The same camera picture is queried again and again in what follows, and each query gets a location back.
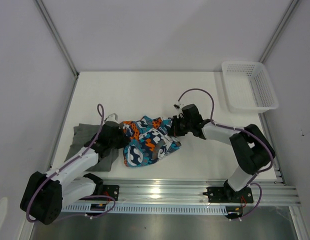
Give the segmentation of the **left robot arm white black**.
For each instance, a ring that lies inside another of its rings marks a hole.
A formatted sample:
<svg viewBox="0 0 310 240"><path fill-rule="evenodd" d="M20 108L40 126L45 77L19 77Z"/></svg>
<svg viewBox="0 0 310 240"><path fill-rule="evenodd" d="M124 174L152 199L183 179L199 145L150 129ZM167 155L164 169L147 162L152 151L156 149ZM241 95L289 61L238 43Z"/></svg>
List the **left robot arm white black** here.
<svg viewBox="0 0 310 240"><path fill-rule="evenodd" d="M113 113L92 139L62 166L45 173L34 172L20 202L27 221L49 225L58 218L63 207L80 199L100 199L104 181L93 173L109 172L119 156L119 149L128 142Z"/></svg>

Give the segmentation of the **colourful patterned shorts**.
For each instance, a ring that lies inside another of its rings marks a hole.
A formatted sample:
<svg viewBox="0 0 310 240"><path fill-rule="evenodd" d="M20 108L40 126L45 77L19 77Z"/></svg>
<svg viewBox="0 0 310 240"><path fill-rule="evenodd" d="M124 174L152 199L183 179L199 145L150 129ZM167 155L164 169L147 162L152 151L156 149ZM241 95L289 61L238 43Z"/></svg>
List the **colourful patterned shorts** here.
<svg viewBox="0 0 310 240"><path fill-rule="evenodd" d="M120 126L130 142L123 148L126 167L137 168L153 165L180 149L182 144L169 136L172 118L143 116L137 121L128 120Z"/></svg>

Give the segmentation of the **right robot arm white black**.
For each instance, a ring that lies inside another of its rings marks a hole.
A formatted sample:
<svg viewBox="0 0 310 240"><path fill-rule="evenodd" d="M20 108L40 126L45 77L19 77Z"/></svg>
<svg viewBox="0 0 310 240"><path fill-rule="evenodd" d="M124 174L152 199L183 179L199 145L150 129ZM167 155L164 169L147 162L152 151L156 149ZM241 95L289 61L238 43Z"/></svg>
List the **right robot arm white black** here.
<svg viewBox="0 0 310 240"><path fill-rule="evenodd" d="M232 147L238 167L224 183L223 196L229 202L241 197L242 189L260 173L270 170L276 157L264 134L255 124L244 128L227 126L212 119L203 119L198 108L189 104L172 117L169 136L181 137L188 133L203 140L214 140Z"/></svg>

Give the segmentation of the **grey shorts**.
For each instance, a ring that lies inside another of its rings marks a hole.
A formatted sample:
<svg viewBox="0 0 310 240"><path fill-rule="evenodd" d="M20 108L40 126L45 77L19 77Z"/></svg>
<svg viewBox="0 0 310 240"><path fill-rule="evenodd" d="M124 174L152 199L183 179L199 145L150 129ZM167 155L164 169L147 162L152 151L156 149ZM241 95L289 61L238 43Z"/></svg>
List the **grey shorts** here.
<svg viewBox="0 0 310 240"><path fill-rule="evenodd" d="M65 162L72 158L76 153L78 153L81 148L89 140L95 137L99 129L99 125L83 124L80 123L78 126L73 127L73 138L72 144L69 147L69 151L65 158ZM112 164L118 158L119 151L114 149L110 152L110 155L100 160L96 165L87 169L88 172L110 172Z"/></svg>

